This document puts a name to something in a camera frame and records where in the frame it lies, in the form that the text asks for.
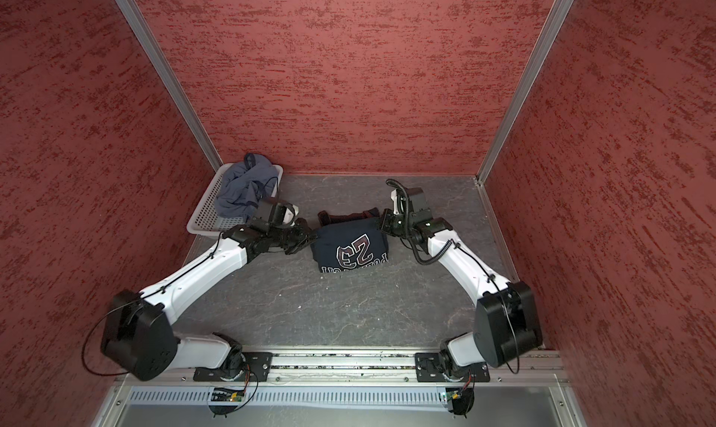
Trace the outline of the navy tank top red trim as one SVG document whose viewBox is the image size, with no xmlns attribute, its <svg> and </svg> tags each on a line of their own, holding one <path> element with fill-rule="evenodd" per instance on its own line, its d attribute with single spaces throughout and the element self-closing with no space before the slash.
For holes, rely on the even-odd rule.
<svg viewBox="0 0 716 427">
<path fill-rule="evenodd" d="M 318 214 L 321 225 L 311 245 L 313 260 L 322 273 L 341 273 L 372 267 L 389 260 L 387 235 L 380 229 L 380 211 L 336 216 Z"/>
</svg>

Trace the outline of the grey-blue tank top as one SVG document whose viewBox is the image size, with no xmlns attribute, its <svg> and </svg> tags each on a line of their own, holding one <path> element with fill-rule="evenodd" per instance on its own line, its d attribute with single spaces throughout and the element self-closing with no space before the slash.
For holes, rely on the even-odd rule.
<svg viewBox="0 0 716 427">
<path fill-rule="evenodd" d="M 214 208 L 223 218 L 249 220 L 259 201 L 271 197 L 279 185 L 279 172 L 263 155 L 247 153 L 232 164 L 221 178 Z"/>
</svg>

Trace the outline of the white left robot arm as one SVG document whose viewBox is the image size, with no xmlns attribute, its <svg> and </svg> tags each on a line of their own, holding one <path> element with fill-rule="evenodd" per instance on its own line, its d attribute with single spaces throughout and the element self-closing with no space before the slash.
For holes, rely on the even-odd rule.
<svg viewBox="0 0 716 427">
<path fill-rule="evenodd" d="M 173 326 L 201 296 L 229 274 L 267 253 L 294 255 L 317 238 L 300 218 L 291 225 L 238 225 L 222 232 L 216 243 L 174 274 L 139 292 L 113 296 L 98 321 L 103 328 L 101 354 L 120 374 L 148 382 L 167 370 L 206 370 L 218 380 L 248 379 L 242 345 L 231 337 L 179 335 Z"/>
</svg>

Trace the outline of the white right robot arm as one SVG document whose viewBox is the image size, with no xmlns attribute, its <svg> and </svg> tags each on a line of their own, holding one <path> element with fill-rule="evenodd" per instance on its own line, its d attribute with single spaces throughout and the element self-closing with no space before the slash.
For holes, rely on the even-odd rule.
<svg viewBox="0 0 716 427">
<path fill-rule="evenodd" d="M 387 209 L 380 229 L 404 242 L 419 264 L 444 267 L 474 305 L 472 329 L 440 346 L 437 369 L 445 379 L 469 382 L 477 367 L 505 365 L 510 373 L 520 373 L 522 355 L 543 344 L 531 287 L 488 266 L 442 218 L 413 223 L 409 216 Z"/>
</svg>

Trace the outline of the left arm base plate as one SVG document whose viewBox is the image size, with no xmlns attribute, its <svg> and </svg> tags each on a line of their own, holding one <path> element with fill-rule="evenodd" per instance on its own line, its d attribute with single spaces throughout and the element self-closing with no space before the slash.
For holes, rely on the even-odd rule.
<svg viewBox="0 0 716 427">
<path fill-rule="evenodd" d="M 246 384 L 251 380 L 265 382 L 270 373 L 271 352 L 231 350 L 218 368 L 196 367 L 194 382 L 222 382 L 229 385 Z"/>
</svg>

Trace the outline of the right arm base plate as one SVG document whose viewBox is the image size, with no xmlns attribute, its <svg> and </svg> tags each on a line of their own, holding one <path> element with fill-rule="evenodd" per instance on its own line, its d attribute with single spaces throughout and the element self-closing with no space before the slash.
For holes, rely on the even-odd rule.
<svg viewBox="0 0 716 427">
<path fill-rule="evenodd" d="M 484 362 L 459 367 L 446 352 L 417 352 L 414 354 L 418 382 L 452 382 L 465 384 L 490 381 L 490 371 Z"/>
</svg>

